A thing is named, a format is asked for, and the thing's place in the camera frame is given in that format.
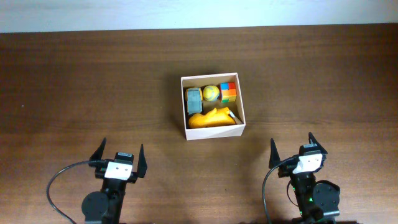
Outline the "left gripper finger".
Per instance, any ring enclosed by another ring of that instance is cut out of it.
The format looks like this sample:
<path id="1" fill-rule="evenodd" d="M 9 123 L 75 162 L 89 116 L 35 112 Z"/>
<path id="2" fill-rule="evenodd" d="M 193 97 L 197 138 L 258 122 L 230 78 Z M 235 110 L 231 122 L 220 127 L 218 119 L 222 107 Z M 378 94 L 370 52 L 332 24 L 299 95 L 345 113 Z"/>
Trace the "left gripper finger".
<path id="1" fill-rule="evenodd" d="M 103 138 L 97 150 L 91 155 L 90 161 L 100 161 L 106 145 L 106 138 Z"/>
<path id="2" fill-rule="evenodd" d="M 137 171 L 136 171 L 137 177 L 144 178 L 146 171 L 147 171 L 147 162 L 144 155 L 144 145 L 141 144 L 141 148 L 139 151 L 139 160 L 137 164 Z"/>

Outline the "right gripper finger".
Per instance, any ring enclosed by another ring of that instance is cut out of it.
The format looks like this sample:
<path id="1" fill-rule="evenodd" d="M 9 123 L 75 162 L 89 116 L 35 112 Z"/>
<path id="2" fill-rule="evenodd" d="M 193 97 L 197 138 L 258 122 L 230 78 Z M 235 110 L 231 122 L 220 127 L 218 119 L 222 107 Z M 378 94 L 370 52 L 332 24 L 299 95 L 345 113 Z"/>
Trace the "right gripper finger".
<path id="1" fill-rule="evenodd" d="M 269 158 L 269 168 L 272 169 L 280 164 L 281 159 L 273 138 L 271 138 L 271 153 Z"/>
<path id="2" fill-rule="evenodd" d="M 320 146 L 320 143 L 315 139 L 315 136 L 312 134 L 312 132 L 308 133 L 308 141 L 311 145 Z"/>

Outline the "white wooden rattle drum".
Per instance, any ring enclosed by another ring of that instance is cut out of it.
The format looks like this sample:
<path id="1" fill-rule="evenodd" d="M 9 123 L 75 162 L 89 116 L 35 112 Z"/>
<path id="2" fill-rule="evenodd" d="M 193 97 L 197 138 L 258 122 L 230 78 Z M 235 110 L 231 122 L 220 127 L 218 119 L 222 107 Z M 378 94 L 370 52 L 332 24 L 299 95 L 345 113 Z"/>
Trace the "white wooden rattle drum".
<path id="1" fill-rule="evenodd" d="M 234 119 L 234 122 L 236 124 L 242 124 L 243 123 L 232 111 L 229 112 L 229 115 Z"/>

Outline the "orange squishy toy animal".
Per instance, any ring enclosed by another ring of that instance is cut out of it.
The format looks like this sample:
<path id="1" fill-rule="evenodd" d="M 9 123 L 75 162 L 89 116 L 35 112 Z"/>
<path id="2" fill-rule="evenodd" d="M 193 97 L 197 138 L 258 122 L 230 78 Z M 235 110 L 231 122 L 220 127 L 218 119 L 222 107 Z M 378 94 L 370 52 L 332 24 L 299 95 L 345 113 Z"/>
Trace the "orange squishy toy animal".
<path id="1" fill-rule="evenodd" d="M 206 114 L 194 114 L 188 120 L 188 126 L 195 128 L 212 128 L 218 126 L 235 125 L 235 120 L 229 115 L 231 110 L 228 107 L 221 109 L 214 108 Z"/>

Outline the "colourful puzzle cube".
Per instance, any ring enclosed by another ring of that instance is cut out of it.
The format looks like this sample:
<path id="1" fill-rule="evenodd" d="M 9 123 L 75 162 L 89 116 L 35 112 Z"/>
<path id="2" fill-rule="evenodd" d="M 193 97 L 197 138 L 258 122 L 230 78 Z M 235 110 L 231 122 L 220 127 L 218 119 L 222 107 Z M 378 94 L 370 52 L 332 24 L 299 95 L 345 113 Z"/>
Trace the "colourful puzzle cube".
<path id="1" fill-rule="evenodd" d="M 236 85 L 234 82 L 220 84 L 220 96 L 222 103 L 235 102 L 237 98 Z"/>

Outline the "yellow grey toy truck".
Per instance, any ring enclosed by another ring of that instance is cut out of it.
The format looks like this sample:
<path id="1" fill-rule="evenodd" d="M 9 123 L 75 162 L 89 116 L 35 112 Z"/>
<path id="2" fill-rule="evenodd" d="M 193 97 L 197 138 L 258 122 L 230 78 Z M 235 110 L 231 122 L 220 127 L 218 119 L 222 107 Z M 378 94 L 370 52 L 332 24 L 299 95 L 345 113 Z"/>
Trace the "yellow grey toy truck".
<path id="1" fill-rule="evenodd" d="M 201 113 L 203 110 L 203 95 L 200 88 L 188 88 L 185 92 L 187 102 L 187 113 L 189 115 Z"/>

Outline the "yellow minion ball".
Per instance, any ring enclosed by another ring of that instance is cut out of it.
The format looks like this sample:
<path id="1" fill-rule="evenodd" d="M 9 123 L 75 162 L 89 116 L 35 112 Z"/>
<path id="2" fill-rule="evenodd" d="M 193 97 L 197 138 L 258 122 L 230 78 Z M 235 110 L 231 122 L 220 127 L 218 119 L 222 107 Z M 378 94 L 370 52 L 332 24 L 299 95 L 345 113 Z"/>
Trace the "yellow minion ball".
<path id="1" fill-rule="evenodd" d="M 206 101 L 216 101 L 219 98 L 220 90 L 215 85 L 207 85 L 203 89 L 203 98 Z"/>

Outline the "white cardboard box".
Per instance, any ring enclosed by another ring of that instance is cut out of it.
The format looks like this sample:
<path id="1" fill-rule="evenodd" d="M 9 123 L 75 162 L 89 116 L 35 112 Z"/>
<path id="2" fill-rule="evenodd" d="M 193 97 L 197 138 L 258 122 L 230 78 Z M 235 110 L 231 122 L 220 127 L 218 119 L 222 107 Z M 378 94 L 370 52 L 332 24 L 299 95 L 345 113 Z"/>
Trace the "white cardboard box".
<path id="1" fill-rule="evenodd" d="M 217 102 L 203 102 L 203 112 L 207 113 L 213 108 L 223 108 L 227 106 L 233 114 L 242 122 L 241 124 L 219 126 L 213 128 L 197 128 L 192 129 L 188 126 L 189 116 L 186 110 L 185 90 L 190 87 L 205 87 L 207 85 L 219 85 L 220 83 L 233 82 L 236 86 L 237 98 L 235 102 L 223 104 L 220 100 Z M 246 118 L 244 113 L 243 99 L 241 95 L 241 87 L 237 73 L 219 73 L 212 75 L 197 75 L 190 77 L 182 77 L 180 79 L 183 122 L 186 140 L 211 139 L 241 136 L 246 127 Z"/>

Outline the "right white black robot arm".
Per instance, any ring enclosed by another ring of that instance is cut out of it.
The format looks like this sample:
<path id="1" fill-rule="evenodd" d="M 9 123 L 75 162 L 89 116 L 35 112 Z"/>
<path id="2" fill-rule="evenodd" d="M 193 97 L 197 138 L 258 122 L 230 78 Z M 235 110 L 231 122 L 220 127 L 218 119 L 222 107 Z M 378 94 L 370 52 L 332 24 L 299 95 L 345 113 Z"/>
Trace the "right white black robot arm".
<path id="1" fill-rule="evenodd" d="M 299 153 L 284 159 L 279 157 L 275 141 L 271 139 L 270 171 L 264 183 L 274 170 L 278 170 L 280 178 L 290 179 L 288 187 L 295 193 L 300 217 L 292 219 L 292 223 L 334 223 L 340 214 L 340 187 L 327 180 L 316 180 L 315 173 L 324 165 L 326 149 L 308 134 L 308 144 L 300 146 Z"/>

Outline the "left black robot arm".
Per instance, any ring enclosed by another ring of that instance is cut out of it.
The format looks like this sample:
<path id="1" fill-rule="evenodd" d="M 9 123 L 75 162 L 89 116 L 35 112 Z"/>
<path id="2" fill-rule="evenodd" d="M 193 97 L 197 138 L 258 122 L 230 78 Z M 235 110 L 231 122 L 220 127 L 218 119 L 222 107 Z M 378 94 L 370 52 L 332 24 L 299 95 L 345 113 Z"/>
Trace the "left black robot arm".
<path id="1" fill-rule="evenodd" d="M 114 159 L 102 159 L 106 139 L 89 159 L 89 166 L 95 168 L 95 177 L 103 181 L 101 190 L 88 194 L 81 204 L 85 223 L 119 223 L 127 184 L 136 183 L 147 171 L 144 146 L 140 146 L 137 169 L 134 156 L 117 152 Z"/>

